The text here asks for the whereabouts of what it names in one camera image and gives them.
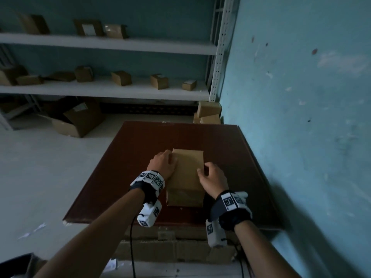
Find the wrist tracker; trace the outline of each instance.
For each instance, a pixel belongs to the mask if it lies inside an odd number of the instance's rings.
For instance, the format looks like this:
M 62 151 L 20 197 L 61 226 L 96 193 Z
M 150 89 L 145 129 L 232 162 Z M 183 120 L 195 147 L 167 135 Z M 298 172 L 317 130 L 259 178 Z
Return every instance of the wrist tracker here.
M 143 208 L 137 220 L 141 226 L 151 227 L 161 211 L 161 202 L 157 199 L 165 187 L 164 178 L 157 171 L 145 171 L 131 183 L 130 190 L 140 188 L 144 192 Z
M 210 247 L 226 246 L 225 230 L 234 230 L 236 224 L 252 220 L 252 212 L 246 205 L 247 197 L 248 194 L 244 191 L 226 190 L 216 198 L 206 220 L 207 242 Z

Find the hand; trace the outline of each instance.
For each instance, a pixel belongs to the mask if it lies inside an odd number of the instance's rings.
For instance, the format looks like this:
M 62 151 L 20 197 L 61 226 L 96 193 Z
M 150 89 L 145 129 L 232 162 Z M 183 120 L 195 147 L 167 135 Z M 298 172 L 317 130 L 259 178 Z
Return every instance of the hand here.
M 197 169 L 198 177 L 207 194 L 216 199 L 221 192 L 229 189 L 227 178 L 224 172 L 213 162 L 207 162 L 205 166 L 209 168 L 209 175 L 205 176 L 202 169 Z
M 178 161 L 176 157 L 173 157 L 169 163 L 170 155 L 171 151 L 169 149 L 167 149 L 165 152 L 160 152 L 153 157 L 153 159 L 151 159 L 147 170 L 155 170 L 160 173 L 164 180 L 167 180 L 173 174 Z

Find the white floor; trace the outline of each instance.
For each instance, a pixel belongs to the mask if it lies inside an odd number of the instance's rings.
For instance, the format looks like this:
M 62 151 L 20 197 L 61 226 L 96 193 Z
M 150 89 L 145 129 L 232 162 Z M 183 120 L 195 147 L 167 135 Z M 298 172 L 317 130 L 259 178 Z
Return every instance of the white floor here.
M 28 252 L 49 259 L 84 228 L 65 226 L 62 218 L 125 120 L 192 123 L 190 116 L 108 115 L 82 139 L 59 135 L 50 121 L 34 114 L 13 120 L 17 131 L 0 126 L 0 262 Z M 33 232 L 44 223 L 45 227 Z M 102 276 L 132 276 L 131 262 L 119 265 Z M 241 276 L 238 263 L 137 262 L 136 269 L 139 277 Z

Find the white shelf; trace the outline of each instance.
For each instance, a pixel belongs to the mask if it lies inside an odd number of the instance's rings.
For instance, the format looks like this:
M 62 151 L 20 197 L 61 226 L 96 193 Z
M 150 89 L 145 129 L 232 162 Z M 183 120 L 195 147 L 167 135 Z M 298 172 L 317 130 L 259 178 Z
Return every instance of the white shelf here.
M 153 88 L 148 78 L 132 78 L 132 85 L 118 86 L 110 77 L 98 78 L 89 83 L 45 81 L 41 85 L 0 86 L 0 93 L 47 94 L 57 96 L 92 96 L 115 98 L 146 98 L 160 100 L 208 101 L 209 93 L 204 81 L 197 81 L 197 87 L 190 91 L 181 88 L 184 80 L 169 79 L 169 88 Z
M 202 55 L 216 55 L 217 49 L 213 43 L 208 41 L 145 38 L 113 39 L 107 37 L 31 35 L 24 33 L 0 33 L 0 43 Z

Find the person's right hand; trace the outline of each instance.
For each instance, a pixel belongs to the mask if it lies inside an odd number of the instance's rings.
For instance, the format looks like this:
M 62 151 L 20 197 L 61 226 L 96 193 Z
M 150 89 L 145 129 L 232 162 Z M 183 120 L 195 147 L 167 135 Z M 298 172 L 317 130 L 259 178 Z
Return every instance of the person's right hand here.
M 227 178 L 224 172 L 213 162 L 207 162 L 205 166 L 209 168 L 209 175 L 205 176 L 202 169 L 197 169 L 197 174 L 207 194 L 216 199 L 221 192 L 229 189 Z

